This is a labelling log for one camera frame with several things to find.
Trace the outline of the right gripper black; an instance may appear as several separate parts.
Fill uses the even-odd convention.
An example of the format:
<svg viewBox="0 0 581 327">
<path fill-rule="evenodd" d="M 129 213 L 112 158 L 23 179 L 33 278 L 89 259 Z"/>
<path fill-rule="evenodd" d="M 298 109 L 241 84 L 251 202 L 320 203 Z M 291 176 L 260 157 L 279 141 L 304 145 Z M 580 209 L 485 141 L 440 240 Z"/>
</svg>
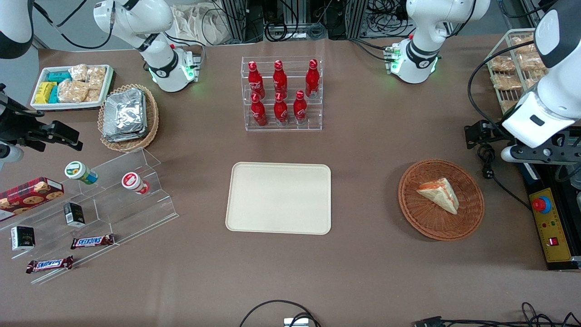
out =
<svg viewBox="0 0 581 327">
<path fill-rule="evenodd" d="M 10 145 L 27 146 L 38 152 L 44 152 L 46 143 L 28 136 L 29 132 L 36 132 L 43 124 L 37 118 L 44 116 L 41 111 L 13 110 L 8 105 L 1 104 L 0 116 L 0 140 Z M 79 132 L 70 126 L 52 121 L 45 125 L 46 142 L 62 144 L 71 147 L 75 151 L 83 149 L 83 143 L 79 141 Z"/>
</svg>

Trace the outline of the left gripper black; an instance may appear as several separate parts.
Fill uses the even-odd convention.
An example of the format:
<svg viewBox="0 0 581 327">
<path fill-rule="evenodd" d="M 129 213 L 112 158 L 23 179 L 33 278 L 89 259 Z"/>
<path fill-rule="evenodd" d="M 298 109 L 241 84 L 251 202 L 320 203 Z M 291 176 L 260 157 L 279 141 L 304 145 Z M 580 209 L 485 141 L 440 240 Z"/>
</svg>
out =
<svg viewBox="0 0 581 327">
<path fill-rule="evenodd" d="M 506 139 L 506 131 L 502 125 L 492 121 L 476 122 L 463 127 L 466 149 L 473 149 L 478 144 L 486 143 L 490 133 L 495 139 Z M 580 150 L 581 130 L 564 129 L 551 136 L 542 145 L 542 150 Z"/>
</svg>

